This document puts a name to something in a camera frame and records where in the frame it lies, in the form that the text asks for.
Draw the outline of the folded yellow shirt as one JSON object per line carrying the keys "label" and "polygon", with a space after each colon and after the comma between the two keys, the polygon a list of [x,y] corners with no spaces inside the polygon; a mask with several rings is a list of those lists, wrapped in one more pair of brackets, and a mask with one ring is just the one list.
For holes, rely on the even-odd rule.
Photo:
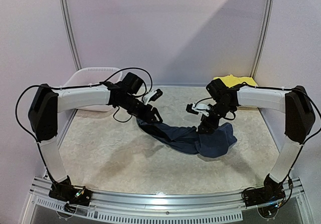
{"label": "folded yellow shirt", "polygon": [[236,77],[232,74],[227,76],[214,77],[214,80],[220,79],[227,87],[233,87],[237,84],[248,84],[251,86],[257,86],[258,84],[254,81],[252,77]]}

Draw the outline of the aluminium front rail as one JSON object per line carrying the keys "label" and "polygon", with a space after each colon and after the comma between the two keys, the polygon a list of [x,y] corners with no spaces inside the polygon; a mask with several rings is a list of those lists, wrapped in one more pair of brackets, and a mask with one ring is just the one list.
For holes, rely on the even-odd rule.
{"label": "aluminium front rail", "polygon": [[51,182],[36,177],[23,223],[313,223],[299,179],[285,188],[287,203],[247,206],[242,190],[169,195],[93,190],[89,206],[64,211],[65,203],[49,197]]}

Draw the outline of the right aluminium frame post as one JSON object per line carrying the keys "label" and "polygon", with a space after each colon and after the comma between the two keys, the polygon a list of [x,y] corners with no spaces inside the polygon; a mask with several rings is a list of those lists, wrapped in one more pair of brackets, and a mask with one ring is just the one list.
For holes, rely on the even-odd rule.
{"label": "right aluminium frame post", "polygon": [[265,39],[266,39],[267,32],[268,32],[268,26],[269,26],[269,22],[270,22],[270,18],[271,18],[272,6],[273,6],[273,0],[266,0],[265,1],[265,8],[264,8],[263,18],[262,18],[262,22],[261,22],[259,41],[258,41],[258,45],[256,48],[253,65],[252,65],[252,68],[250,71],[250,77],[252,77],[253,79],[255,79],[255,76],[256,76],[258,68],[259,68],[259,63],[260,63],[261,55],[263,52]]}

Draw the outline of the navy blue tank top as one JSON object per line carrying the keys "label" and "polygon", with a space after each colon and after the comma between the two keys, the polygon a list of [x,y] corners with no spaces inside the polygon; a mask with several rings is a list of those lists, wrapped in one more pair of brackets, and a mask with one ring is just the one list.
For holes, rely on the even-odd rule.
{"label": "navy blue tank top", "polygon": [[189,155],[201,155],[206,158],[218,158],[228,153],[237,143],[233,126],[224,123],[211,134],[200,134],[195,126],[175,127],[165,123],[149,124],[136,120],[142,131],[170,148]]}

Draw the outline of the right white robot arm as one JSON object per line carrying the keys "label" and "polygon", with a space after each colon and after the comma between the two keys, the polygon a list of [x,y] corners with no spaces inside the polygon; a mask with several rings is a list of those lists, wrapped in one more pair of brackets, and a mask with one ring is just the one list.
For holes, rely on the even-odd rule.
{"label": "right white robot arm", "polygon": [[278,88],[243,82],[227,87],[221,79],[214,79],[206,86],[206,90],[214,100],[214,105],[205,105],[201,101],[192,104],[192,110],[202,114],[201,133],[212,132],[218,127],[220,119],[226,118],[227,113],[234,114],[238,107],[271,109],[284,115],[285,142],[267,176],[272,182],[259,192],[262,201],[270,202],[279,193],[276,183],[285,181],[309,138],[315,124],[316,107],[300,85]]}

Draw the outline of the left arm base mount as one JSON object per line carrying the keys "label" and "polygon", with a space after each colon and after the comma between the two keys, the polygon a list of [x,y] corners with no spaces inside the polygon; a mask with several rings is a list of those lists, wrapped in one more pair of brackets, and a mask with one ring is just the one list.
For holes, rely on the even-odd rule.
{"label": "left arm base mount", "polygon": [[66,183],[53,183],[49,191],[50,198],[82,206],[89,206],[92,195],[93,192],[85,186]]}

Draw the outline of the white plastic laundry basket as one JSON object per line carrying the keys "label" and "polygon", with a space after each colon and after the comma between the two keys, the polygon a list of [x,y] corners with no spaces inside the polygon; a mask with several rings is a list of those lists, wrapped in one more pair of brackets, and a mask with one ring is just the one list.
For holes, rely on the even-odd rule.
{"label": "white plastic laundry basket", "polygon": [[[116,67],[87,67],[75,72],[64,86],[77,86],[96,84],[106,80],[115,72],[119,71]],[[112,106],[108,105],[91,105],[78,108],[87,111],[108,112],[113,110]]]}

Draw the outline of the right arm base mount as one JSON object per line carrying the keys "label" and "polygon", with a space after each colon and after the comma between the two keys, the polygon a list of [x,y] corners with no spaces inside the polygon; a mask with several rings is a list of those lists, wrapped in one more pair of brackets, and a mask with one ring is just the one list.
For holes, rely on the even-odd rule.
{"label": "right arm base mount", "polygon": [[248,187],[241,192],[241,198],[243,199],[246,207],[261,205],[264,203],[276,202],[281,199],[280,203],[276,204],[276,208],[284,206],[292,196],[294,184],[291,182],[288,184],[290,194],[286,197],[283,184],[264,184],[263,187],[254,188]]}

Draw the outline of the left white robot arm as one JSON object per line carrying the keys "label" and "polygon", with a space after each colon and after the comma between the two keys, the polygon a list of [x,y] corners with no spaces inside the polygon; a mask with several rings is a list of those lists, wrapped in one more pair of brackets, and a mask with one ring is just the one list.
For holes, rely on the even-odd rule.
{"label": "left white robot arm", "polygon": [[110,106],[121,108],[130,116],[147,123],[161,123],[163,120],[152,102],[160,98],[160,89],[138,91],[144,81],[129,72],[125,77],[113,83],[109,79],[95,84],[53,87],[48,84],[37,85],[36,93],[29,108],[28,120],[35,136],[40,156],[44,162],[49,178],[54,183],[55,193],[64,201],[70,201],[75,193],[73,187],[65,180],[68,174],[60,155],[60,117],[89,106]]}

